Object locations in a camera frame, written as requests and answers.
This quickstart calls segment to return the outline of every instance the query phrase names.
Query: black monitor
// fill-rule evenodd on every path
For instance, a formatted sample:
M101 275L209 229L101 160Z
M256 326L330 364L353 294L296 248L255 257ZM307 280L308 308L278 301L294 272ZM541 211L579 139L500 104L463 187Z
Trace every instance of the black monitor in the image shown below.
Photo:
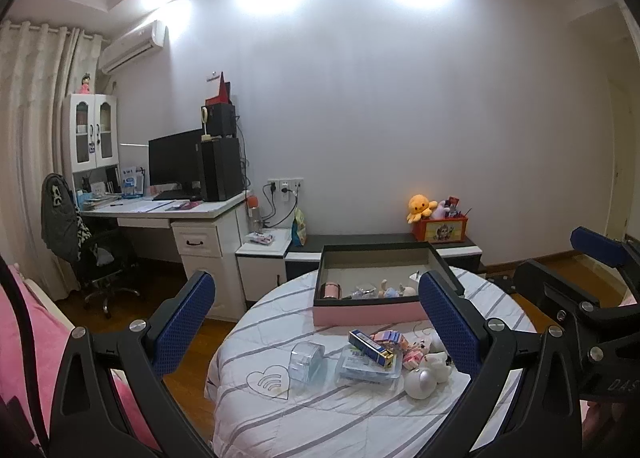
M202 130L192 130L150 140L149 184L179 183L184 196L172 196L174 199L189 199L199 194L199 189L194 191L193 182L200 180L196 146L201 136Z

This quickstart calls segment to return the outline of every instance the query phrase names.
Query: blue gripper pad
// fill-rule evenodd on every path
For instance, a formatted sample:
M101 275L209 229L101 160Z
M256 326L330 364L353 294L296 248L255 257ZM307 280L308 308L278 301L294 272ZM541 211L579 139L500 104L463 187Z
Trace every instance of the blue gripper pad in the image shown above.
M481 342L430 272L418 285L418 298L456 368L474 378L482 367Z
M216 285L206 272L194 274L184 288L187 287L190 290L185 297L180 298L180 294L175 297L181 301L153 344L151 364L158 377L173 373L178 368L216 298Z
M571 233L571 246L611 268L623 266L628 258L622 243L605 238L585 227L578 227Z

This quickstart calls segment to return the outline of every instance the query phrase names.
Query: striped tablecloth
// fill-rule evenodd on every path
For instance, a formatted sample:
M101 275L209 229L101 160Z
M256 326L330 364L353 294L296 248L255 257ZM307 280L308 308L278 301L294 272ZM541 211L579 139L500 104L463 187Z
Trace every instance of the striped tablecloth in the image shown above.
M486 317L534 332L519 305L498 287L453 268L465 297ZM354 327L315 327L316 273L293 279L260 300L236 325L209 365L205 396L216 404L212 447L220 458L409 458L427 442L462 394L469 376L453 371L426 400L365 382L336 382L334 370ZM399 330L410 342L433 332L428 321L358 326L366 333ZM287 367L299 341L324 345L325 359L311 386L289 380ZM496 435L520 371L510 373L476 446Z

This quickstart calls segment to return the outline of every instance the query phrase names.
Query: toy box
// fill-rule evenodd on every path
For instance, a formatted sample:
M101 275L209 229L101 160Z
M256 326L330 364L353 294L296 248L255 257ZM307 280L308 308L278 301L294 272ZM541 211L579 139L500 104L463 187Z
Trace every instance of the toy box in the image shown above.
M380 285L417 289L410 276L436 270L458 295L465 290L449 265L428 243L325 245L322 250L313 318L316 326L382 326L427 319L417 295L378 297ZM339 285L334 298L325 298L327 283ZM371 298L351 298L357 289L376 289Z
M419 242L451 243L466 239L466 216L443 220L421 219L414 223L414 236Z

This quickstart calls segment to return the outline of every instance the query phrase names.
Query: computer tower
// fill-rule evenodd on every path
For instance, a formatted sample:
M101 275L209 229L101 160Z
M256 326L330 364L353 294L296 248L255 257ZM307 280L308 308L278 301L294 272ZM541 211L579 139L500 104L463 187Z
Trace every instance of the computer tower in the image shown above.
M236 133L236 107L232 104L211 104L207 109L207 134L211 136L238 136Z
M200 191L205 202L222 202L244 190L237 138L212 138L198 145Z

